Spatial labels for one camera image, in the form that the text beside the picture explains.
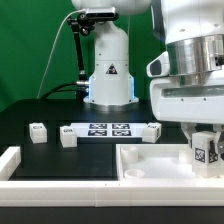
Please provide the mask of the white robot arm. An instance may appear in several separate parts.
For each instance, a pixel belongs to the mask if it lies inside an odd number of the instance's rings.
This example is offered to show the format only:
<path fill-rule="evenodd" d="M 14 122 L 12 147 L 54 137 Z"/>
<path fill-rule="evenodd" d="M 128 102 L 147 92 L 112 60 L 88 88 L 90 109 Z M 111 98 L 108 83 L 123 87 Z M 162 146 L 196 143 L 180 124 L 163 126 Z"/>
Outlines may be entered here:
<path fill-rule="evenodd" d="M 193 144 L 199 123 L 213 126 L 224 153 L 224 0 L 71 0 L 78 25 L 94 34 L 93 70 L 84 102 L 98 109 L 138 100 L 129 70 L 152 79 L 159 121 L 179 122 Z"/>

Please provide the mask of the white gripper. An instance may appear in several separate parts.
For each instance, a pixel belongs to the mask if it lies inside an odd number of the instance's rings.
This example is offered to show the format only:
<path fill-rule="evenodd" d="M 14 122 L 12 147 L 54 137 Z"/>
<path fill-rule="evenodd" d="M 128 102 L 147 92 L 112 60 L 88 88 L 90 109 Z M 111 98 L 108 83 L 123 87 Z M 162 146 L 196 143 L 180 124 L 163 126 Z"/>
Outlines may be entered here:
<path fill-rule="evenodd" d="M 202 86 L 182 87 L 171 78 L 154 79 L 150 84 L 151 107 L 160 121 L 182 122 L 181 130 L 189 147 L 196 123 L 214 124 L 214 145 L 224 154 L 224 84 L 209 81 Z"/>

